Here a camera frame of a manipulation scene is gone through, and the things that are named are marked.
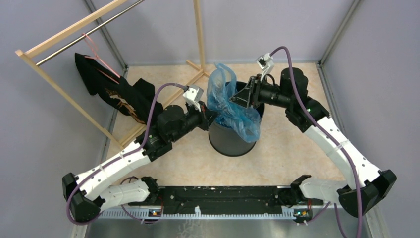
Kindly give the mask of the blue plastic trash bag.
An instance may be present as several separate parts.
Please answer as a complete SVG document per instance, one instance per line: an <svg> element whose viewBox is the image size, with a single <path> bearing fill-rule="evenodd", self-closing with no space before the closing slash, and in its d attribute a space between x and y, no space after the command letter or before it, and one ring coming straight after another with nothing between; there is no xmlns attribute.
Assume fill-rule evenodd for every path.
<svg viewBox="0 0 420 238"><path fill-rule="evenodd" d="M256 109L244 108L231 101L238 92L234 71L222 63L216 63L208 78L207 107L218 112L215 122L228 127L245 142L256 142L260 138L261 116Z"/></svg>

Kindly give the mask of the dark grey trash bin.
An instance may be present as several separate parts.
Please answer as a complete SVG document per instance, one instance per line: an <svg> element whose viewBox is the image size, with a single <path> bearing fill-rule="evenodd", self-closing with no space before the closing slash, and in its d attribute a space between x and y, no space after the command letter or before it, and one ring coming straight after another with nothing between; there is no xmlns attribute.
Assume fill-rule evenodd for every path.
<svg viewBox="0 0 420 238"><path fill-rule="evenodd" d="M264 105L256 108L261 116L260 124L264 115ZM209 128L209 141L212 147L220 154L229 157L238 157L247 154L255 146L256 142L245 142L234 130L221 126L215 121Z"/></svg>

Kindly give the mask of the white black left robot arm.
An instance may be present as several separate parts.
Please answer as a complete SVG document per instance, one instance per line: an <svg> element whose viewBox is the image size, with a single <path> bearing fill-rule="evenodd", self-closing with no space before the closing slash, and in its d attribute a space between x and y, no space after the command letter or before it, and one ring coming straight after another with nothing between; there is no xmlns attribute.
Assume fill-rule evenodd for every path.
<svg viewBox="0 0 420 238"><path fill-rule="evenodd" d="M170 105L152 126L115 156L78 175L64 175L61 182L69 221L87 225L108 208L130 202L155 204L159 188L152 177L143 177L133 184L114 183L172 150L174 142L195 128L207 131L217 116L203 102L198 108L187 106L187 112L181 106Z"/></svg>

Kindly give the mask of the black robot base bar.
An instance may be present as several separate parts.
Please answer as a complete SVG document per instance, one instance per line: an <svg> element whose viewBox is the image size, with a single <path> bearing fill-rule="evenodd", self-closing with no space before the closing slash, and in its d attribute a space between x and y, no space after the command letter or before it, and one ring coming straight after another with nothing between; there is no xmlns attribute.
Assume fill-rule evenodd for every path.
<svg viewBox="0 0 420 238"><path fill-rule="evenodd" d="M279 214L283 208L322 205L306 199L289 186L161 186L155 201L130 202L129 206L158 206L163 213L192 214Z"/></svg>

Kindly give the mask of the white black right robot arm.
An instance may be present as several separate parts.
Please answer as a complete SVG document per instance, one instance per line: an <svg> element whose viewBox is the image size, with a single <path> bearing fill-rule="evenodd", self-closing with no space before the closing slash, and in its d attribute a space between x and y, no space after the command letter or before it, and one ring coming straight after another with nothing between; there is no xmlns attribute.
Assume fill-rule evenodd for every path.
<svg viewBox="0 0 420 238"><path fill-rule="evenodd" d="M351 216L358 217L377 205L397 180L391 170L372 164L348 140L330 117L328 110L308 96L308 78L298 68L282 70L279 84L260 74L229 100L245 108L269 104L285 109L288 120L314 141L344 176L344 181L316 179L302 175L291 183L290 197L296 204L309 199L338 203Z"/></svg>

